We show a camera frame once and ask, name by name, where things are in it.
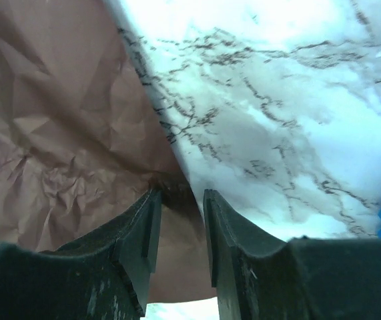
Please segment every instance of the black plastic part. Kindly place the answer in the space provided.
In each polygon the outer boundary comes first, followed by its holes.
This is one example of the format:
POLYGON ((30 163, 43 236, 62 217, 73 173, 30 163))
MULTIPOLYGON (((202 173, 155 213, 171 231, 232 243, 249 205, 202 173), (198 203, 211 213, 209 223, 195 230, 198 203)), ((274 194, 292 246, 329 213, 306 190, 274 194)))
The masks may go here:
POLYGON ((160 219, 160 194, 148 191, 125 213, 57 251, 0 243, 0 320, 140 319, 160 219))
POLYGON ((220 319, 381 319, 381 239, 283 242, 206 190, 220 319))

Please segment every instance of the brown paper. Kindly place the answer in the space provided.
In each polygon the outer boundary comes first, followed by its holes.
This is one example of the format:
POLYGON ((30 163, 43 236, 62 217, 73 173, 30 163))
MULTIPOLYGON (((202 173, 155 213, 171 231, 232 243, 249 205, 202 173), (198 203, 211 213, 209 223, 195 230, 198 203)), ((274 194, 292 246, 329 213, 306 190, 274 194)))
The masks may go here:
MULTIPOLYGON (((0 0, 0 241, 56 249, 153 173, 183 179, 102 2, 0 0)), ((197 217, 163 213, 152 301, 213 295, 197 217)))

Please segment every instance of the crumpled brown paper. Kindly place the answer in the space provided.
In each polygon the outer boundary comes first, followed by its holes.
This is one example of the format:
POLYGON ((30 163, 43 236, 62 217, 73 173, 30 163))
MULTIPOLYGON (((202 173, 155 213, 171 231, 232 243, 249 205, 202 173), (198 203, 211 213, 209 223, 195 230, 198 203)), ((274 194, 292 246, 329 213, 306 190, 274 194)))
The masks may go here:
MULTIPOLYGON (((0 0, 0 241, 56 249, 183 175, 98 0, 0 0)), ((165 209, 151 301, 211 297, 196 206, 165 209)))

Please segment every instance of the white surface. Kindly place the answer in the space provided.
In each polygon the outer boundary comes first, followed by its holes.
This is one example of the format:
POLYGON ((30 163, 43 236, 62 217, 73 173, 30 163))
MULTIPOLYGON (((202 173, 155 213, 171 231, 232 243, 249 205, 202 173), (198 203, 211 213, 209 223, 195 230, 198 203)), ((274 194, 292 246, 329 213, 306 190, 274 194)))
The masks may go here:
POLYGON ((105 2, 200 204, 286 241, 376 234, 381 0, 105 2))
POLYGON ((150 303, 147 320, 219 320, 217 298, 184 303, 150 303))

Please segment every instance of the brown paper bag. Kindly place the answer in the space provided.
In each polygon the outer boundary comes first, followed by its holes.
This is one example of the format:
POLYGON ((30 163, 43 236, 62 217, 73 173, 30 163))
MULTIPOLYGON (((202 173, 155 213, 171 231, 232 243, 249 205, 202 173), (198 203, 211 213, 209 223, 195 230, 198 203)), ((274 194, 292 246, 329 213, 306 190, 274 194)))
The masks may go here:
MULTIPOLYGON (((183 175, 98 0, 0 0, 0 241, 55 249, 183 175)), ((151 301, 211 297, 193 198, 165 208, 151 301)))

